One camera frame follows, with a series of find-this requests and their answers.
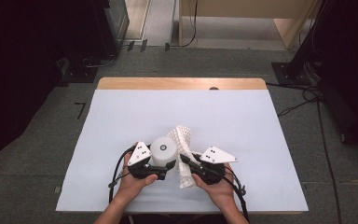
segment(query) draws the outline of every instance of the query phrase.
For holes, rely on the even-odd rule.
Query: person's right hand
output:
[[[225,216],[227,223],[248,223],[235,204],[234,189],[226,180],[222,179],[217,184],[207,185],[198,175],[193,174],[192,176],[196,181],[197,186],[204,189],[208,193],[212,202],[220,209],[223,216]],[[232,183],[233,175],[226,174],[225,177]]]
[[[198,175],[193,174],[192,176],[197,186],[208,193],[212,202],[220,208],[220,210],[227,204],[235,203],[233,188],[226,180],[222,179],[217,184],[207,185]],[[230,174],[226,174],[226,178],[231,182],[233,180],[233,176]]]

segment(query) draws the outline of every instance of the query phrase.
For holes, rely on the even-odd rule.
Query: white table surface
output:
[[[122,152],[136,141],[151,144],[177,125],[191,129],[191,150],[216,146],[239,159],[230,165],[246,186],[249,213],[308,211],[268,90],[95,91],[56,210],[103,211]],[[218,209],[204,190],[179,189],[178,172],[169,171],[166,180],[145,188],[126,211],[215,213]]]

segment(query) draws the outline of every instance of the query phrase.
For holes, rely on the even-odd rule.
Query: hand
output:
[[[212,202],[218,208],[222,209],[227,204],[235,203],[233,188],[226,180],[222,179],[217,184],[207,185],[198,175],[193,174],[192,176],[197,186],[208,193]],[[226,178],[231,182],[233,181],[233,176],[230,174],[226,174]]]
[[[228,163],[225,163],[225,166],[231,169]],[[207,185],[198,175],[192,176],[196,181],[197,186],[204,189],[212,202],[220,209],[223,216],[226,218],[227,223],[249,223],[235,204],[234,189],[226,180],[222,179],[217,184]],[[233,176],[231,174],[226,174],[225,177],[232,183]]]
[[[123,200],[123,203],[125,204],[136,198],[144,187],[152,184],[158,179],[157,175],[149,175],[145,179],[134,178],[131,174],[129,174],[127,167],[130,157],[130,153],[127,153],[124,156],[123,175],[125,176],[121,178],[120,187],[118,188],[115,196],[115,199],[119,198]]]

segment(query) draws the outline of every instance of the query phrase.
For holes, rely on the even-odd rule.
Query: fingers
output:
[[[198,175],[195,175],[195,174],[192,174],[191,176],[193,177],[194,181],[196,181],[197,187],[199,187],[201,189],[205,189],[206,184],[205,184],[205,182],[203,182],[201,177],[199,177]]]
[[[149,175],[147,178],[145,178],[145,187],[153,184],[157,179],[157,175]]]

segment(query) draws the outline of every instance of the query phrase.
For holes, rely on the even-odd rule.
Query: black cable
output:
[[[277,86],[277,87],[283,87],[283,88],[287,88],[287,86],[280,86],[280,85],[277,85],[277,84],[271,84],[271,86]],[[312,92],[312,94],[314,95],[314,97],[312,99],[309,99],[306,97],[306,94],[305,92],[306,91],[310,91]],[[330,176],[331,176],[331,179],[332,179],[332,182],[333,182],[333,190],[334,190],[334,195],[335,195],[335,198],[336,198],[336,207],[337,207],[337,216],[338,216],[338,224],[341,224],[342,223],[342,220],[341,220],[341,209],[339,207],[339,198],[338,198],[338,192],[337,192],[337,183],[336,183],[336,179],[334,177],[334,173],[333,173],[333,168],[331,166],[331,161],[330,161],[330,157],[328,155],[328,151],[327,151],[327,145],[326,145],[326,140],[325,140],[325,136],[324,136],[324,125],[323,125],[323,121],[322,121],[322,115],[321,115],[321,108],[320,108],[320,102],[322,101],[322,96],[320,94],[317,94],[316,91],[319,91],[319,89],[317,87],[307,87],[307,88],[304,88],[303,92],[302,92],[302,96],[304,98],[304,100],[306,100],[305,103],[301,104],[301,105],[304,105],[306,103],[310,103],[310,102],[316,102],[316,105],[317,105],[317,108],[318,108],[318,119],[319,119],[319,125],[321,126],[321,133],[322,133],[322,140],[323,140],[323,143],[324,143],[324,155],[326,157],[326,160],[327,160],[327,165],[328,165],[328,168],[329,168],[329,173],[330,173]]]
[[[113,188],[115,187],[115,184],[117,183],[116,181],[116,175],[117,175],[117,171],[118,171],[118,166],[121,164],[121,161],[123,160],[123,158],[126,156],[127,153],[129,152],[133,152],[133,150],[135,150],[135,147],[130,147],[129,149],[125,150],[124,153],[120,156],[120,159],[118,159],[117,165],[116,165],[116,169],[115,172],[113,174],[113,178],[112,178],[112,183],[109,184],[109,203],[112,202],[113,199]]]
[[[198,8],[198,4],[199,4],[199,0],[196,1],[196,8],[194,9],[194,33],[193,33],[193,37],[191,38],[190,42],[188,42],[186,45],[178,45],[178,46],[171,46],[171,48],[185,48],[187,46],[189,46],[191,43],[193,43],[194,38],[196,38],[196,34],[197,34],[197,8]]]
[[[278,117],[287,115],[288,113],[292,112],[293,110],[301,107],[302,105],[306,105],[308,103],[313,103],[318,100],[320,100],[322,97],[320,94],[317,94],[316,91],[319,91],[318,87],[316,86],[309,86],[309,87],[298,87],[298,86],[287,86],[287,85],[279,85],[279,84],[273,84],[273,83],[266,83],[269,86],[275,86],[275,87],[281,87],[281,88],[287,88],[287,89],[294,89],[294,90],[302,90],[302,97],[305,100],[305,102],[295,105],[289,108],[284,109],[281,111],[281,113],[278,114]],[[313,94],[313,98],[308,98],[306,95],[306,92],[311,92]]]
[[[319,100],[318,100],[318,102],[317,102],[317,107],[318,107],[319,124],[320,124],[320,126],[321,126],[322,139],[323,139],[323,142],[324,142],[324,154],[325,154],[325,157],[326,157],[326,160],[327,160],[327,165],[328,165],[328,169],[329,169],[329,172],[330,172],[330,176],[331,176],[331,179],[332,179],[332,181],[333,181],[334,195],[335,195],[335,197],[336,197],[336,207],[337,207],[338,223],[341,224],[341,223],[342,223],[342,220],[341,220],[341,209],[339,208],[339,199],[338,199],[338,192],[337,192],[337,183],[336,183],[336,179],[335,179],[335,177],[334,177],[333,168],[331,167],[330,157],[329,157],[328,152],[327,152],[326,140],[325,140],[325,137],[324,137],[324,125],[323,125],[323,122],[322,122],[322,115],[321,115],[321,108],[320,108],[320,105],[319,105]]]
[[[110,57],[112,57],[112,59],[108,62],[108,63],[104,63],[104,64],[94,64],[94,65],[86,65],[86,67],[89,68],[95,68],[95,67],[105,67],[107,65],[109,65],[112,61],[115,60],[116,56],[115,55],[110,55]]]
[[[196,8],[194,9],[194,34],[193,37],[191,38],[190,42],[188,42],[188,44],[181,46],[182,48],[185,48],[187,46],[189,46],[191,43],[193,43],[194,38],[196,37],[196,33],[197,33],[197,7],[199,4],[199,0],[196,1]]]

